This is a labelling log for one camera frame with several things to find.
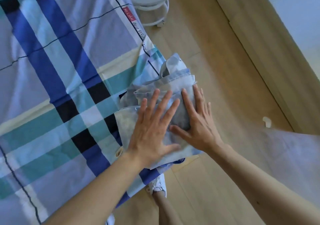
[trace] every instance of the blue plaid fabric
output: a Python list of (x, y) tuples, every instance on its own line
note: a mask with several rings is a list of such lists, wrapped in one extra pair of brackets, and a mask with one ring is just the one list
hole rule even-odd
[(119, 96), (165, 59), (130, 0), (0, 0), (0, 26), (1, 224), (40, 224), (116, 160)]

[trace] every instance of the finger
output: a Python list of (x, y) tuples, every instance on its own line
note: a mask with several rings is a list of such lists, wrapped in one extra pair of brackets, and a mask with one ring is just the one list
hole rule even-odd
[(193, 104), (188, 96), (188, 93), (186, 92), (186, 89), (182, 89), (182, 98), (183, 98), (184, 105), (186, 106), (189, 117), (196, 114)]
[(208, 113), (208, 106), (205, 102), (205, 97), (204, 97), (204, 94), (203, 94), (203, 89), (201, 89), (201, 96), (202, 96), (202, 99), (203, 99), (203, 108), (205, 110), (205, 113), (207, 114)]
[(145, 112), (145, 115), (144, 115), (144, 118), (145, 119), (150, 119), (152, 114), (153, 114), (153, 110), (154, 110), (154, 106), (157, 102), (157, 99), (159, 97), (159, 93), (160, 93), (160, 90), (159, 89), (155, 89), (153, 95), (152, 95), (152, 98), (150, 100), (150, 103), (148, 105), (148, 107), (146, 108), (146, 112)]
[(193, 85), (193, 93), (195, 95), (195, 100), (196, 100), (196, 111), (197, 113), (202, 113), (204, 111), (203, 109), (203, 98), (202, 95), (198, 89), (198, 85), (194, 84)]
[(171, 125), (169, 127), (169, 130), (173, 133), (176, 134), (177, 136), (181, 137), (182, 139), (184, 139), (185, 141), (189, 142), (191, 136), (188, 132), (186, 132), (185, 130), (182, 130), (179, 126), (177, 125)]
[(140, 109), (139, 109), (137, 123), (142, 123), (145, 111), (146, 111), (146, 98), (142, 99)]
[(208, 102), (207, 103), (207, 105), (208, 105), (208, 114), (212, 117), (212, 115), (211, 115), (211, 103), (210, 102)]
[(154, 114), (154, 120), (159, 121), (160, 117), (162, 116), (164, 110), (166, 109), (168, 102), (172, 96), (172, 91), (169, 90), (162, 98), (161, 102), (158, 104), (157, 110)]
[(175, 114), (175, 112), (176, 112), (179, 104), (180, 104), (180, 99), (176, 99), (176, 100), (172, 103), (172, 105), (170, 106), (170, 108), (167, 110), (167, 112), (165, 113), (165, 115), (163, 116), (161, 122), (166, 126), (166, 128), (167, 128), (167, 126), (169, 125), (172, 117), (174, 116), (174, 114)]
[(179, 151), (181, 149), (181, 146), (179, 144), (171, 144), (164, 146), (164, 155)]

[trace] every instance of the folded shirt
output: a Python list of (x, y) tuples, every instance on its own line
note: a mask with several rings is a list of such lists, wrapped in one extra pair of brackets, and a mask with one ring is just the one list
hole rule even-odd
[[(170, 108), (174, 100), (177, 98), (180, 99), (180, 105), (178, 106), (170, 124), (175, 124), (184, 130), (188, 130), (190, 128), (189, 116), (183, 104), (181, 90), (182, 88), (187, 90), (189, 98), (195, 106), (192, 89), (192, 85), (195, 84), (194, 75), (191, 75), (190, 70), (186, 68), (186, 65), (176, 53), (163, 63), (159, 75), (158, 79), (145, 82), (142, 85), (130, 85), (127, 89), (127, 93), (120, 100), (120, 106), (122, 109), (115, 113), (115, 117), (122, 145), (125, 150), (128, 148), (135, 123), (138, 119), (138, 111), (140, 108), (139, 104), (143, 98), (146, 98), (149, 102), (156, 88), (160, 89), (157, 105), (161, 102), (163, 96), (168, 90), (172, 90), (173, 92), (166, 110)], [(174, 162), (181, 158), (186, 158), (201, 152), (179, 136), (167, 130), (163, 139), (163, 144), (170, 145), (173, 143), (180, 144), (181, 150), (166, 155), (159, 162), (154, 163), (150, 169), (154, 169), (163, 164)]]

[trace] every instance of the red label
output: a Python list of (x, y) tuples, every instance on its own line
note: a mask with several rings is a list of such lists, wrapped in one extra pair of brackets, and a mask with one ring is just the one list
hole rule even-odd
[(130, 22), (133, 22), (136, 20), (136, 18), (134, 17), (134, 15), (131, 13), (129, 7), (124, 7), (122, 8), (122, 10), (124, 11), (124, 13), (127, 15), (127, 17), (129, 18)]

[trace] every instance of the white shoe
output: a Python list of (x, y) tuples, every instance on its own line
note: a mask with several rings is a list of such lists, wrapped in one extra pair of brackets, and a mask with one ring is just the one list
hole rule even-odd
[(149, 187), (147, 187), (147, 191), (152, 195), (153, 191), (164, 191), (165, 196), (167, 197), (167, 188), (165, 186), (164, 174), (160, 174), (155, 180), (149, 183)]
[(114, 215), (111, 214), (109, 217), (108, 217), (108, 220), (106, 221), (105, 225), (114, 225), (115, 223), (115, 218), (114, 218)]

